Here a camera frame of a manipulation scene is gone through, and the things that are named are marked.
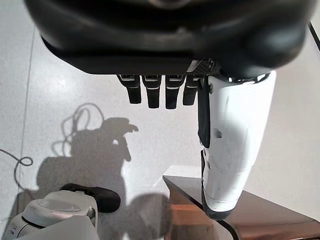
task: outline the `white floor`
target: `white floor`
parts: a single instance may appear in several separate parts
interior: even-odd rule
[[[308,34],[300,57],[278,71],[246,189],[320,220],[317,51]],[[154,219],[168,196],[162,175],[199,175],[201,150],[197,106],[182,106],[179,95],[178,108],[166,110],[164,97],[162,88],[159,109],[148,108],[145,91],[142,104],[129,104],[114,75],[89,75],[53,56],[21,0],[0,0],[0,148],[34,159],[18,174],[27,190],[18,190],[16,162],[0,153],[0,234],[28,192],[43,197],[78,183],[122,197],[119,212],[101,217],[101,239],[159,237]]]

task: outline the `robotic hand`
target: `robotic hand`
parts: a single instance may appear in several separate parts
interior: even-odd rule
[[[29,202],[12,219],[2,239],[99,240],[98,212],[112,213],[120,202],[112,190],[66,184],[60,191]]]
[[[315,0],[25,0],[47,48],[90,74],[115,74],[150,108],[198,90],[202,202],[221,220],[235,207],[263,138],[274,69],[302,48]]]

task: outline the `white device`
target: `white device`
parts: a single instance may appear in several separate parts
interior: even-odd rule
[[[210,145],[202,152],[202,201],[213,214],[229,212],[238,202],[260,149],[275,80],[275,71],[244,83],[208,78]]]
[[[29,202],[23,213],[13,218],[3,240],[98,240],[97,224],[98,208],[92,196],[61,190]],[[79,234],[85,229],[86,234]]]

